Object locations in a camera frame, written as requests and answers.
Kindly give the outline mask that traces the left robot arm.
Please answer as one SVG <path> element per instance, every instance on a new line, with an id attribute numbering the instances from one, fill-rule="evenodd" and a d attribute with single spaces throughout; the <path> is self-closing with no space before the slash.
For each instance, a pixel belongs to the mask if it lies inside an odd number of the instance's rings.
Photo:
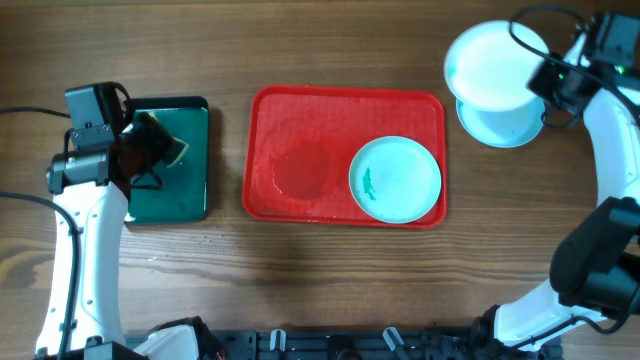
<path id="1" fill-rule="evenodd" d="M 47 175 L 57 239 L 38 359 L 82 357 L 91 345 L 124 343 L 118 305 L 126 225 L 199 221 L 208 210 L 209 114 L 142 110 L 124 126 L 71 132 L 73 150 Z"/>

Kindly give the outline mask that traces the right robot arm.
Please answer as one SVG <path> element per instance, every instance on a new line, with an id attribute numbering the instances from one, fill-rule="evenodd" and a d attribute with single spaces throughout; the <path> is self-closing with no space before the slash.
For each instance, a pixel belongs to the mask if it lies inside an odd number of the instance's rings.
<path id="1" fill-rule="evenodd" d="M 581 325 L 614 334 L 639 312 L 639 258 L 626 250 L 639 234 L 639 79 L 604 56 L 607 41 L 580 35 L 564 57 L 546 57 L 532 80 L 553 107 L 582 118 L 597 206 L 560 243 L 547 280 L 477 318 L 468 352 L 522 356 Z"/>

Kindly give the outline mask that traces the white plate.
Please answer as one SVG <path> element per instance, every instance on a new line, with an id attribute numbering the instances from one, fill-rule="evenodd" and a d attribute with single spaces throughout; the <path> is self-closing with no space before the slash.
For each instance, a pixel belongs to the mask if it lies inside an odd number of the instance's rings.
<path id="1" fill-rule="evenodd" d="M 454 40 L 444 61 L 445 82 L 461 102 L 483 111 L 509 111 L 536 95 L 527 83 L 542 58 L 513 40 L 546 53 L 542 38 L 531 29 L 506 20 L 477 24 Z"/>

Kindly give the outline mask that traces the green scrubbing sponge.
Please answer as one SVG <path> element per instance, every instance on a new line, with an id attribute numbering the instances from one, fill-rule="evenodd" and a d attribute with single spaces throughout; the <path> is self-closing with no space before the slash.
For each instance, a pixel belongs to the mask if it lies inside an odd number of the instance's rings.
<path id="1" fill-rule="evenodd" d="M 159 122 L 154 112 L 147 112 L 144 118 L 148 121 L 148 145 L 151 154 L 167 168 L 175 166 L 184 157 L 189 149 L 189 145 L 172 136 L 169 131 Z"/>

